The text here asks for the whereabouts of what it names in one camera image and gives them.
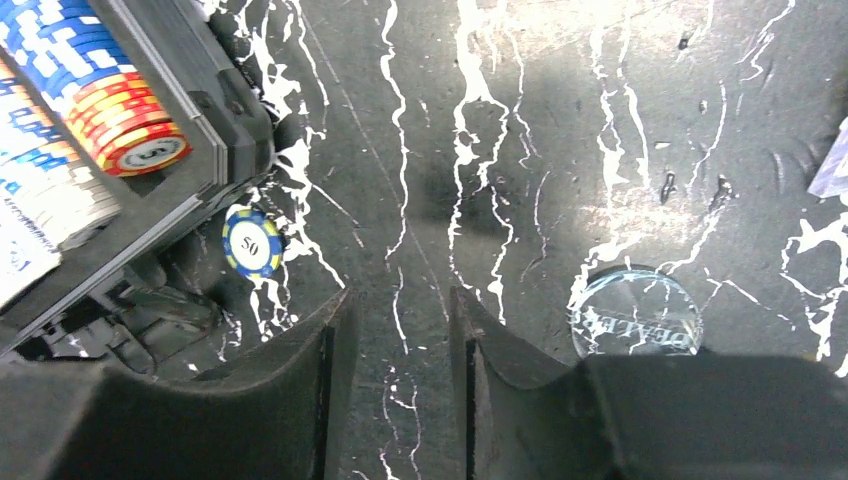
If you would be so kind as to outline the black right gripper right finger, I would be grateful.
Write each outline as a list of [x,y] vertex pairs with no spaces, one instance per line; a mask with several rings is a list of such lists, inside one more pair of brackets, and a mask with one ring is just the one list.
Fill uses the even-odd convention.
[[847,385],[797,357],[567,366],[450,293],[464,479],[843,479]]

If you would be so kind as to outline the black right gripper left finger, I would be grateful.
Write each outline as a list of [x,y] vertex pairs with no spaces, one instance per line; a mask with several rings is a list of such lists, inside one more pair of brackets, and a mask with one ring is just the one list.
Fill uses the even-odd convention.
[[5,479],[333,479],[358,357],[344,289],[191,380],[104,361],[1,369]]

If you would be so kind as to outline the clear acrylic dealer button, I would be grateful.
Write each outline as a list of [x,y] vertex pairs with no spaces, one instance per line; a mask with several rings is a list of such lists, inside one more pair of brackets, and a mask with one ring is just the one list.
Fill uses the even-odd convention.
[[703,319],[688,291],[654,270],[610,269],[594,277],[570,306],[576,353],[592,355],[695,355]]

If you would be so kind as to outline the blue yellow poker chip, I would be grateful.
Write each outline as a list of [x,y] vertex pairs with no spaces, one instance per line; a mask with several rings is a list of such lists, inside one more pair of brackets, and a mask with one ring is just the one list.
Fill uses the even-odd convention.
[[269,278],[281,265],[283,241],[275,224],[262,211],[231,212],[223,223],[221,238],[226,260],[243,277]]

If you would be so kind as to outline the black poker set case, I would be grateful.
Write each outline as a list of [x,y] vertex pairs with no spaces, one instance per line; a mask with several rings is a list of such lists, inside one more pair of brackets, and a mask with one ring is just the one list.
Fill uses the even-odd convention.
[[1,318],[1,356],[87,353],[154,374],[220,324],[212,300],[170,286],[159,254],[268,171],[271,120],[192,1],[96,1],[94,12],[186,136],[160,172],[105,176],[117,218]]

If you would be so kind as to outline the blue poker card deck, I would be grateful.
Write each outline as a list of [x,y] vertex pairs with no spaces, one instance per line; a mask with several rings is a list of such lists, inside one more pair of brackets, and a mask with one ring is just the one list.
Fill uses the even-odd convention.
[[60,251],[28,218],[1,209],[1,307],[62,261]]

